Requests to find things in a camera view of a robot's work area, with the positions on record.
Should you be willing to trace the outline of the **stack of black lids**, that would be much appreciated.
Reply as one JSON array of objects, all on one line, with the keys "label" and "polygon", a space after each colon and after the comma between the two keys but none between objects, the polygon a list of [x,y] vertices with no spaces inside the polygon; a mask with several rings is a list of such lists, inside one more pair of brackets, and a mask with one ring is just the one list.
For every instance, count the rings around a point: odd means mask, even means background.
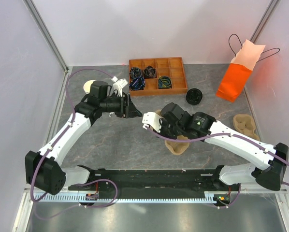
[{"label": "stack of black lids", "polygon": [[197,88],[191,88],[186,93],[186,101],[191,105],[199,104],[202,100],[202,97],[202,92]]}]

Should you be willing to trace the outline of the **stack of paper cups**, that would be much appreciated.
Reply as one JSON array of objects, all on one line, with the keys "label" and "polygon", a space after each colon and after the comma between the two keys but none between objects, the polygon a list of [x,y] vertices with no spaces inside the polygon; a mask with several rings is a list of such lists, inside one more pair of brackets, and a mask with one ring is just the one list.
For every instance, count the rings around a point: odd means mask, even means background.
[{"label": "stack of paper cups", "polygon": [[90,93],[91,85],[95,82],[95,80],[86,81],[83,85],[83,90],[86,94]]}]

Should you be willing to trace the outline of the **orange paper bag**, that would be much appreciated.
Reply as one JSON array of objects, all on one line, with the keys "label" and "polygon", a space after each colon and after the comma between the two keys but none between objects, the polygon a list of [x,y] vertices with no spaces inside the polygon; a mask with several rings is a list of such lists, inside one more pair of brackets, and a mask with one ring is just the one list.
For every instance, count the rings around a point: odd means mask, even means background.
[{"label": "orange paper bag", "polygon": [[[231,46],[232,36],[238,39],[241,46],[238,52],[235,52]],[[241,42],[239,36],[235,33],[229,36],[228,44],[234,53],[234,57],[219,84],[216,95],[227,101],[235,102],[242,93],[256,64],[279,53],[280,48],[276,47],[265,50],[265,45],[257,45],[249,40]]]}]

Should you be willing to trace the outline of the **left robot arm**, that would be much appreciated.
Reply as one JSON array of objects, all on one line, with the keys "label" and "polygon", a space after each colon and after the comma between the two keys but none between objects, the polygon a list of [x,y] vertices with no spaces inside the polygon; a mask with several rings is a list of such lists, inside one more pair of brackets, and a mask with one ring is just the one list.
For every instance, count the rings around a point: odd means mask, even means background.
[{"label": "left robot arm", "polygon": [[84,84],[85,96],[74,107],[61,130],[39,151],[29,151],[25,156],[26,182],[45,193],[56,195],[63,187],[79,184],[85,190],[96,185],[96,178],[89,170],[77,166],[63,170],[61,165],[67,153],[84,132],[102,116],[113,113],[119,118],[142,117],[142,113],[123,92],[126,79],[104,81],[90,80]]}]

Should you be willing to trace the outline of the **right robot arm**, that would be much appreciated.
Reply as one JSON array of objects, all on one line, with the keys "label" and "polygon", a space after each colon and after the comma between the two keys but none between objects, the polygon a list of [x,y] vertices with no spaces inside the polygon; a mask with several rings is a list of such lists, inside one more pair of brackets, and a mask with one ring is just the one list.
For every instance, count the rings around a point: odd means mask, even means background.
[{"label": "right robot arm", "polygon": [[280,190],[287,167],[287,145],[271,145],[249,138],[206,113],[191,115],[173,102],[167,104],[160,114],[160,135],[169,139],[176,139],[179,135],[189,140],[201,138],[203,142],[222,147],[248,161],[245,165],[218,166],[217,175],[211,178],[214,189],[256,182],[266,189]]}]

